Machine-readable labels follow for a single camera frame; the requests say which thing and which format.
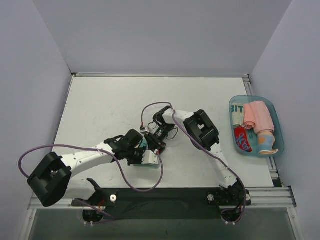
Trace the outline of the yellow teal towel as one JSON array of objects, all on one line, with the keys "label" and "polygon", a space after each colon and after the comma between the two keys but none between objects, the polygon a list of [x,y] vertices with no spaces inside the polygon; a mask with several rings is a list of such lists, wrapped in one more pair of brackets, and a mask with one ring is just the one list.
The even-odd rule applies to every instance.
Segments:
[{"label": "yellow teal towel", "polygon": [[139,149],[144,149],[142,153],[141,160],[138,160],[137,163],[134,163],[134,166],[151,166],[151,167],[158,167],[159,166],[159,159],[156,153],[149,149],[148,143],[145,139],[143,139],[139,145]]}]

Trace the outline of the red blue patterned towel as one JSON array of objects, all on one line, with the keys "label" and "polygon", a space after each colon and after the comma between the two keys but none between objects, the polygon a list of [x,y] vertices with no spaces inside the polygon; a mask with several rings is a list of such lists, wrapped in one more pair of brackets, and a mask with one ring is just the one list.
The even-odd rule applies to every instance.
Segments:
[{"label": "red blue patterned towel", "polygon": [[234,128],[235,142],[237,146],[244,152],[251,153],[252,148],[250,146],[247,132],[242,126]]}]

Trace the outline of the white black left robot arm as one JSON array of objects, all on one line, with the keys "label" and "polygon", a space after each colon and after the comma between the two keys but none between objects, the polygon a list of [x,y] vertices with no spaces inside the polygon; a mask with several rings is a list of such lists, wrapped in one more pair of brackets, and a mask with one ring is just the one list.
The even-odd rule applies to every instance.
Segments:
[{"label": "white black left robot arm", "polygon": [[95,206],[101,201],[100,187],[92,179],[72,178],[89,169],[116,160],[140,164],[147,147],[142,135],[131,129],[126,135],[106,139],[92,148],[76,153],[58,155],[48,153],[27,179],[44,207],[50,207],[63,198],[81,199]]}]

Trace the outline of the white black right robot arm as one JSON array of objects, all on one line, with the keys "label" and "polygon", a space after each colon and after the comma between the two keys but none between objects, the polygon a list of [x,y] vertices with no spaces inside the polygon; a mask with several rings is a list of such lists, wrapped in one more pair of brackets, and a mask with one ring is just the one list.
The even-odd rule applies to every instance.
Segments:
[{"label": "white black right robot arm", "polygon": [[168,105],[153,116],[157,125],[155,132],[150,132],[142,123],[140,130],[144,134],[149,150],[165,149],[164,139],[175,128],[180,129],[198,150],[209,159],[218,182],[218,193],[214,200],[222,198],[225,205],[233,205],[238,200],[248,203],[251,200],[240,177],[230,168],[220,145],[219,131],[207,113],[200,109],[194,112],[175,110]]}]

